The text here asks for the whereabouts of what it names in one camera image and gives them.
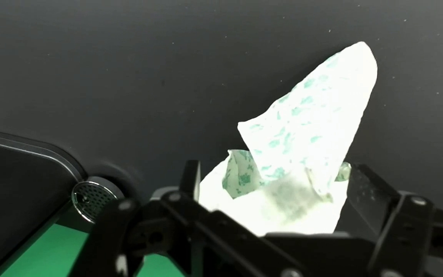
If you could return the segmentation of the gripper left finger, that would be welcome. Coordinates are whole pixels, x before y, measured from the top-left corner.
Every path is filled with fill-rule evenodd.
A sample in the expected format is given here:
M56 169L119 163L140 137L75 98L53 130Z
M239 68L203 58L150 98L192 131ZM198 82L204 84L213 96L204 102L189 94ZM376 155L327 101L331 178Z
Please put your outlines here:
M185 277L306 277L305 266L223 212L197 202L200 162L186 162L178 189L144 205L114 200L92 228L69 277L134 277L162 254Z

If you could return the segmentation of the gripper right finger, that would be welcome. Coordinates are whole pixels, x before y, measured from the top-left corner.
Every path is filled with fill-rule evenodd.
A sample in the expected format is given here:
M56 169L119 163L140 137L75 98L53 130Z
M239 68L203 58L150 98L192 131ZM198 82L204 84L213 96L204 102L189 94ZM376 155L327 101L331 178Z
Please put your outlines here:
M443 210L431 200L397 191L371 168L352 164L347 199L377 236L369 277L433 277L428 257L443 260Z

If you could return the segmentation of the white cloth with green print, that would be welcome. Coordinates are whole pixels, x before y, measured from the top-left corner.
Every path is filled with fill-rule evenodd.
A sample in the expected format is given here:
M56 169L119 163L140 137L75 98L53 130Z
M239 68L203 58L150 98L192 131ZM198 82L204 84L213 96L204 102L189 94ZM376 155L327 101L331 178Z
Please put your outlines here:
M365 42L327 58L264 113L238 123L232 149L200 182L198 202L255 235L330 234L347 199L345 162L377 79Z

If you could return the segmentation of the round perforated metal disc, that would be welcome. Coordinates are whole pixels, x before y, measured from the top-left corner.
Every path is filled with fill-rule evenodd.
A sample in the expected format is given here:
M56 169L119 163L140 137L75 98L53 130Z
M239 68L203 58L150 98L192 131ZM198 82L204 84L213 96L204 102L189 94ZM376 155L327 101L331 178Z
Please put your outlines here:
M102 209L112 200L124 198L113 182L98 176L88 177L72 189L72 203L79 215L94 224Z

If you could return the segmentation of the green sheet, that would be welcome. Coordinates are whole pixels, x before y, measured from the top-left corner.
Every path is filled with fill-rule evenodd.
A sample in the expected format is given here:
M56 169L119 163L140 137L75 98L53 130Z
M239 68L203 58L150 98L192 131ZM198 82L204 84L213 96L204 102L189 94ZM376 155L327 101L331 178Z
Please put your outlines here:
M87 234L54 224L0 277L67 277ZM137 277L183 277L164 256L150 255Z

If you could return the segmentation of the black panel with grey rim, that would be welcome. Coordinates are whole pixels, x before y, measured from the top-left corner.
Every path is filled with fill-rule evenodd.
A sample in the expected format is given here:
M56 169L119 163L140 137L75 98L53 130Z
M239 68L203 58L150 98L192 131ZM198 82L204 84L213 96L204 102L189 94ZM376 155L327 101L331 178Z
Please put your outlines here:
M0 132L0 275L71 208L86 177L64 150Z

